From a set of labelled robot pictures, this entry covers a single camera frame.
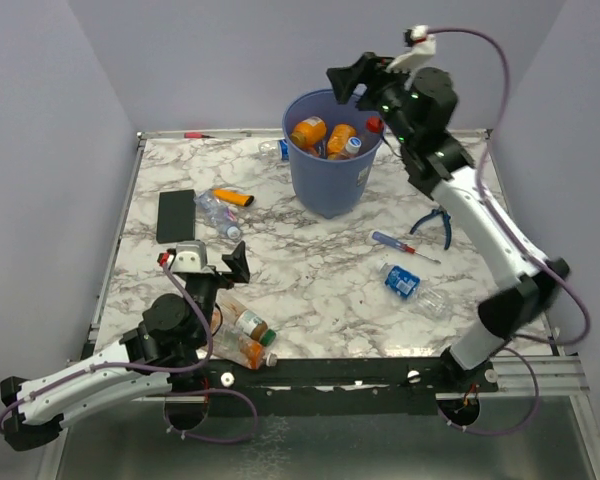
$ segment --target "pliers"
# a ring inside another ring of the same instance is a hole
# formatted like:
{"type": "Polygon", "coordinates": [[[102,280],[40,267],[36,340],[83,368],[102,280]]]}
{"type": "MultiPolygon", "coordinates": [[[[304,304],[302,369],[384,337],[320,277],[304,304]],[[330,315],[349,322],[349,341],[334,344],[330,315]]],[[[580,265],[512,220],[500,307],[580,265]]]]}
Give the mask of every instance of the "pliers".
{"type": "Polygon", "coordinates": [[[442,207],[434,208],[433,210],[431,210],[431,213],[425,215],[420,220],[418,220],[415,223],[415,225],[411,227],[409,233],[413,235],[414,233],[416,233],[416,230],[418,230],[418,227],[420,227],[420,225],[422,225],[425,222],[428,222],[433,218],[436,218],[438,215],[442,216],[442,224],[444,225],[444,249],[449,250],[449,247],[451,246],[451,215],[449,215],[447,211],[442,207]]]}

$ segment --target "screwdriver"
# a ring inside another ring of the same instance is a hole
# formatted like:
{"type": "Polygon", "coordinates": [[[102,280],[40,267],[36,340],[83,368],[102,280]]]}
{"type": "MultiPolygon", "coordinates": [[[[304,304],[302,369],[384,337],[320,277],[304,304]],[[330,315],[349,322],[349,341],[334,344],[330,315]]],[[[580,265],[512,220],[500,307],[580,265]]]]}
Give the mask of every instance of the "screwdriver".
{"type": "Polygon", "coordinates": [[[427,257],[426,255],[422,255],[421,253],[416,252],[415,248],[402,243],[400,240],[391,238],[389,235],[385,235],[382,232],[373,232],[373,235],[371,235],[371,238],[373,238],[376,242],[380,242],[383,245],[393,247],[396,250],[402,250],[403,252],[411,253],[412,255],[419,255],[422,258],[426,258],[427,260],[429,260],[433,263],[437,263],[438,265],[440,265],[442,263],[442,262],[440,262],[440,260],[436,260],[434,258],[427,257]]]}

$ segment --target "smartphone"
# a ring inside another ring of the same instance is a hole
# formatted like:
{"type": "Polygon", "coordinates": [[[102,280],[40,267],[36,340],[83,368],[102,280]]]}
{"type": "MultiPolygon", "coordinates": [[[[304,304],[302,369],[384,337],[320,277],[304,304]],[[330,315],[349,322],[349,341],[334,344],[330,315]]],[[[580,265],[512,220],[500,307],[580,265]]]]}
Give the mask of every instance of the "smartphone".
{"type": "Polygon", "coordinates": [[[161,192],[158,200],[158,243],[184,242],[195,240],[196,192],[178,190],[161,192]]]}

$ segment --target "gray floor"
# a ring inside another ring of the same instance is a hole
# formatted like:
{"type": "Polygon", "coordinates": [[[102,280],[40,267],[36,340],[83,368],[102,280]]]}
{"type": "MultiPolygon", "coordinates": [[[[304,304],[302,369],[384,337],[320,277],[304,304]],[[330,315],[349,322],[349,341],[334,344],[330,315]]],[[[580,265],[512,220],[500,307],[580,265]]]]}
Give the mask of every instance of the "gray floor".
{"type": "MultiPolygon", "coordinates": [[[[484,428],[515,423],[528,400],[483,402],[484,428]]],[[[205,445],[167,435],[159,403],[132,402],[69,433],[61,479],[588,480],[567,398],[546,399],[530,428],[496,439],[452,431],[438,417],[262,419],[256,440],[205,445]]],[[[247,420],[213,419],[206,433],[247,420]]]]}

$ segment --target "trash can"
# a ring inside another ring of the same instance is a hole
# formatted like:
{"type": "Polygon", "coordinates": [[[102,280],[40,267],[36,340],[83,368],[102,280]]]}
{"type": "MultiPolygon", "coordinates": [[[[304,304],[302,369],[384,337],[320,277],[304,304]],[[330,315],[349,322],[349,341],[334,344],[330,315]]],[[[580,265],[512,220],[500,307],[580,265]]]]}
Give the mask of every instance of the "trash can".
{"type": "Polygon", "coordinates": [[[327,124],[327,139],[339,123],[347,123],[358,135],[362,134],[369,117],[378,114],[357,110],[358,98],[352,95],[349,103],[339,105],[331,89],[316,90],[296,99],[282,119],[284,138],[289,145],[293,189],[305,207],[325,218],[347,213],[360,201],[381,138],[378,136],[371,147],[363,145],[362,154],[350,160],[326,160],[300,150],[289,135],[299,122],[314,115],[327,124]]]}

